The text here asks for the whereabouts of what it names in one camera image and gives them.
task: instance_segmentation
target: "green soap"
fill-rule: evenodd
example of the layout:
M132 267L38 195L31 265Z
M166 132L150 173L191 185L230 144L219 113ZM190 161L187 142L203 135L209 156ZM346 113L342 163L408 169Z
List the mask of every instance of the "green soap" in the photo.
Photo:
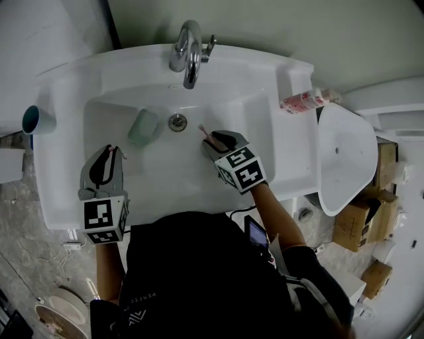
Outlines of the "green soap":
M159 117L142 109L128 132L128 139L136 145L145 146L152 140L152 135L159 123Z

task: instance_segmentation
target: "white sink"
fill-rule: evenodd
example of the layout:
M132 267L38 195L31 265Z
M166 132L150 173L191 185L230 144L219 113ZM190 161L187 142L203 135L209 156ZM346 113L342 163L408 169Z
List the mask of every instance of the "white sink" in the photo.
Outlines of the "white sink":
M321 208L334 216L367 186L378 161L374 129L362 117L330 103L319 118Z
M40 200L49 228L79 228L77 192L85 161L106 144L118 145L127 224L154 222L183 211L220 213L253 204L217 176L203 153L202 124L208 132L233 130L260 154L268 182L279 200L319 189L315 113L289 115L279 100L311 88L309 64L254 50L216 46L202 64L194 89L184 73L168 67L170 45L100 54L40 76L50 89L45 109L56 115L52 134L34 137ZM153 141L141 148L127 133L142 108L160 117ZM187 118L174 132L168 119Z

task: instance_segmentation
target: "smartphone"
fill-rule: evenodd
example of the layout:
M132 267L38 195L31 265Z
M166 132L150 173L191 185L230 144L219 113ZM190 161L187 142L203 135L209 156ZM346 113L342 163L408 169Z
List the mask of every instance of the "smartphone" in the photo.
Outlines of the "smartphone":
M244 233L253 245L268 251L266 232L250 215L244 217Z

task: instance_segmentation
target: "faucet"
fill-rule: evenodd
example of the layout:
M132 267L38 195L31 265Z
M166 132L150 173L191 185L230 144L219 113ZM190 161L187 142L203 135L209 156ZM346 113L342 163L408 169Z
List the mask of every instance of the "faucet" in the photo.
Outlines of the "faucet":
M217 43L215 36L205 49L202 49L200 26L197 21L187 20L181 27L177 42L172 45L170 56L170 69L181 72L185 68L183 85L193 89L199 76L201 62L208 62L212 49Z

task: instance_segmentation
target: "bottle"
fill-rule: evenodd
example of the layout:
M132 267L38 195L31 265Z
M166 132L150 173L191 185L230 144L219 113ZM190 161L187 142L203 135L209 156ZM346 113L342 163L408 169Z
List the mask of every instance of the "bottle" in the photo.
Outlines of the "bottle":
M280 101L280 108L288 113L303 113L311 109L328 105L329 103L340 103L341 96L333 89L315 88L293 97Z

